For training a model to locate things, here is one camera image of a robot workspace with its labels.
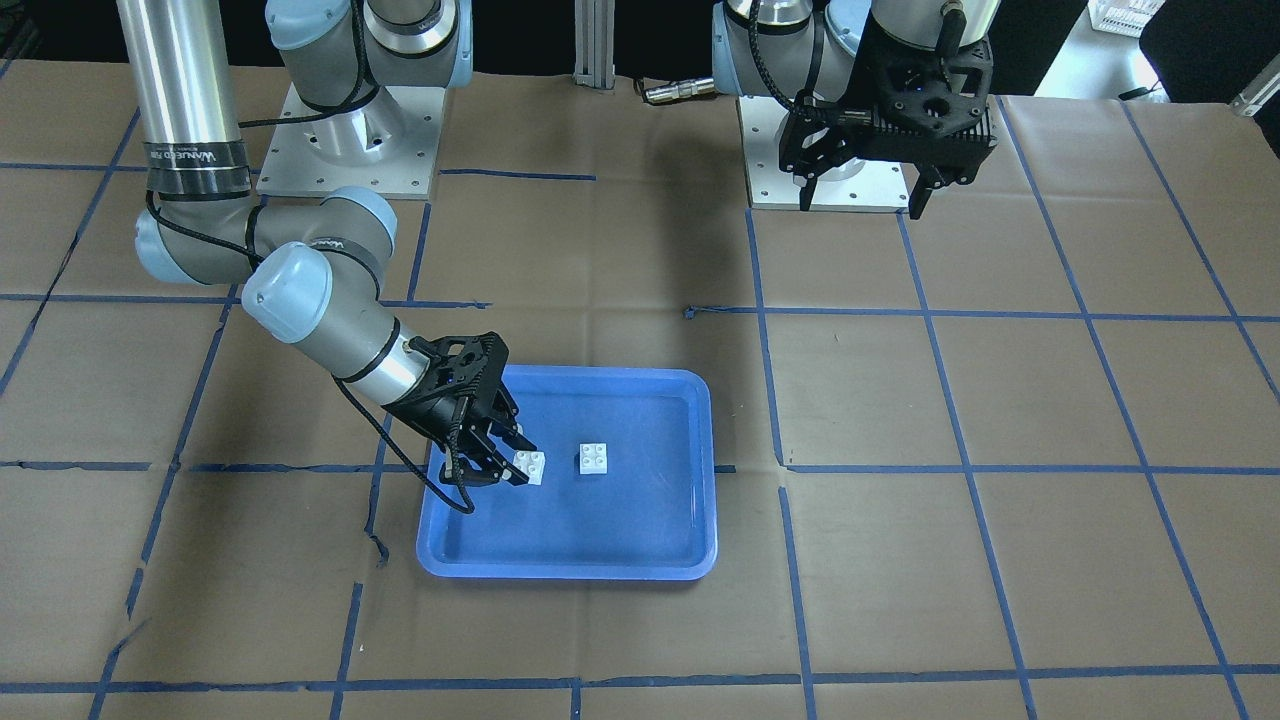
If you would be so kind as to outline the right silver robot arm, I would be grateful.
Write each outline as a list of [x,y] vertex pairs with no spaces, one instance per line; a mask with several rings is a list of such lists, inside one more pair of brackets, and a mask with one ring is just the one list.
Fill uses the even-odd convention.
[[278,117],[315,156],[365,168],[307,206],[264,206],[236,110],[215,1],[116,5],[148,165],[134,250],[159,281],[237,284],[273,338],[323,368],[357,413],[371,401],[442,451],[428,488],[538,483],[536,446],[503,382],[509,351],[488,332],[425,340],[381,305],[398,220],[387,163],[413,156],[390,95],[452,88],[472,70],[466,1],[270,1],[269,37],[303,110]]

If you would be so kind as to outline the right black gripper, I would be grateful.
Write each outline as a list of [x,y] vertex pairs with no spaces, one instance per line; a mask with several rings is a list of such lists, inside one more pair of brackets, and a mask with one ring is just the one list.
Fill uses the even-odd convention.
[[509,348],[495,332],[407,341],[411,357],[428,361],[425,372],[397,401],[392,416],[443,446],[460,425],[458,448],[442,450],[440,483],[488,487],[499,482],[526,486],[530,475],[502,455],[494,439],[516,452],[536,452],[518,423],[518,405],[503,383]]

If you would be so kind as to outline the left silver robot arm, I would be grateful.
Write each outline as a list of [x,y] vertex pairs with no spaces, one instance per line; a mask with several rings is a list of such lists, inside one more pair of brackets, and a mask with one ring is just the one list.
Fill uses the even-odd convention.
[[997,147],[996,1],[722,1],[716,91],[737,100],[750,204],[901,213]]

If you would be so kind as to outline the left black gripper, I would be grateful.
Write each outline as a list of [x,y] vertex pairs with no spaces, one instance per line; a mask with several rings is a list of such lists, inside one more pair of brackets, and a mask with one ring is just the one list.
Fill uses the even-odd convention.
[[988,26],[988,15],[869,15],[844,94],[823,101],[801,88],[788,102],[780,169],[799,181],[799,210],[855,158],[913,164],[910,220],[936,192],[970,184],[998,143]]

